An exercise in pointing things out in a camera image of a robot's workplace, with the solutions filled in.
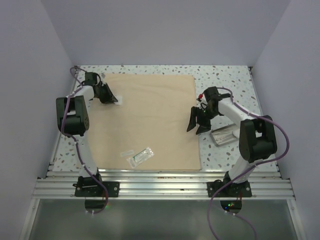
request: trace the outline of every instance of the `wall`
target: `wall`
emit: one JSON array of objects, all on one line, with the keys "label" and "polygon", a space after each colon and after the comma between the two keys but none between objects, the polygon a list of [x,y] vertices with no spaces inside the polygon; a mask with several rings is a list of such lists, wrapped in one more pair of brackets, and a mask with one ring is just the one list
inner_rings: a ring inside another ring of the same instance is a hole
[{"label": "wall", "polygon": [[39,0],[2,1],[0,32],[0,239],[16,240],[48,169],[72,64]]},{"label": "wall", "polygon": [[252,66],[290,0],[42,0],[78,65]]},{"label": "wall", "polygon": [[[262,110],[287,131],[291,147],[279,162],[291,178],[310,240],[319,239],[320,1],[291,0],[253,68]],[[279,152],[284,140],[278,141]]]}]

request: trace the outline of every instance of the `speckled tabletop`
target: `speckled tabletop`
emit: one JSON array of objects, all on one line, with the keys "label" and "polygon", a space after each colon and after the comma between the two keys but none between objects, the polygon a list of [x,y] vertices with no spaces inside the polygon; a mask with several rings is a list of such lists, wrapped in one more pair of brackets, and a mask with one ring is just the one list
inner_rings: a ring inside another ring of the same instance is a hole
[{"label": "speckled tabletop", "polygon": [[[192,75],[195,81],[196,96],[212,86],[226,87],[233,91],[237,102],[250,111],[260,114],[257,97],[247,66],[222,65],[82,65],[81,68],[102,73],[113,74],[163,74],[163,75]],[[84,73],[79,72],[82,81]],[[211,121],[212,129],[218,129],[231,124],[225,116],[217,116]],[[201,171],[226,172],[235,164],[240,152],[239,142],[216,147],[209,132],[199,135],[199,151]],[[73,143],[61,136],[54,156],[53,171],[77,172],[77,155]],[[255,171],[277,172],[274,162],[260,165]]]}]

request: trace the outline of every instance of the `beige mat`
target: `beige mat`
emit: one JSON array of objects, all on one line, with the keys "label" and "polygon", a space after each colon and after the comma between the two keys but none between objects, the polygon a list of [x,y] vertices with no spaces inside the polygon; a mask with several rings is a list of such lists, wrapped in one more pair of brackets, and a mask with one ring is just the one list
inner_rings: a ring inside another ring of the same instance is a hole
[{"label": "beige mat", "polygon": [[98,168],[132,170],[126,159],[147,147],[154,156],[135,170],[201,168],[196,129],[186,132],[196,104],[193,76],[106,74],[104,80],[123,99],[121,106],[92,101],[88,141]]}]

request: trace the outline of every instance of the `white wall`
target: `white wall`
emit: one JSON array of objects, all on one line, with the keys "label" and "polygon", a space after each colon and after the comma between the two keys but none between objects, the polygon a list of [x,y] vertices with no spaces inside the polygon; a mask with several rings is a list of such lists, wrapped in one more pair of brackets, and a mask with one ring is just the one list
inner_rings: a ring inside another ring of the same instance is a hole
[{"label": "white wall", "polygon": [[48,169],[72,64],[39,0],[2,1],[0,33],[0,239],[16,240]]},{"label": "white wall", "polygon": [[42,0],[75,64],[252,66],[290,0]]},{"label": "white wall", "polygon": [[[319,239],[320,1],[291,0],[253,68],[263,113],[287,131],[291,148],[279,162],[291,178],[310,240]],[[284,141],[278,141],[284,150]]]}]

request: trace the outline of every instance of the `clear plastic bag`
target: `clear plastic bag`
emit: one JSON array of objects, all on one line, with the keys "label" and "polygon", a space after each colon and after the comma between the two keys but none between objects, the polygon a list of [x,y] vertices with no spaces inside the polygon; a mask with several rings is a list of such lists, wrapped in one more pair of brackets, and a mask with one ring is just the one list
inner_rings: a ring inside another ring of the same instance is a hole
[{"label": "clear plastic bag", "polygon": [[150,147],[147,147],[143,151],[139,152],[137,155],[130,157],[127,159],[128,163],[132,168],[135,168],[142,164],[144,161],[148,160],[149,158],[153,157],[155,154],[151,150]]}]

